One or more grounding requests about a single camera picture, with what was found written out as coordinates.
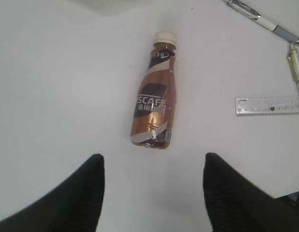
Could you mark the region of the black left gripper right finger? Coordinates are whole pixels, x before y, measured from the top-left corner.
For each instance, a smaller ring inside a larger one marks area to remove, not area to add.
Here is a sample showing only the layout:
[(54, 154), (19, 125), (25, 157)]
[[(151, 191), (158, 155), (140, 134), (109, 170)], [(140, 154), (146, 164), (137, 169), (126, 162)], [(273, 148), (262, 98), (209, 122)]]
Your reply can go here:
[(272, 198), (216, 153), (205, 155), (203, 192), (214, 232), (299, 232), (299, 208)]

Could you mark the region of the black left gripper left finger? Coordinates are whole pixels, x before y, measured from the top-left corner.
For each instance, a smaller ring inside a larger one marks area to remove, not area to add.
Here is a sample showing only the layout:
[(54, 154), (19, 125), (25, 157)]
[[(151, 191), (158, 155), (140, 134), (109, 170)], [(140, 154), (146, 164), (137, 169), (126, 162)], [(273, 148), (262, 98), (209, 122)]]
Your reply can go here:
[(104, 190), (104, 158), (95, 154), (48, 194), (0, 221), (0, 232), (94, 232)]

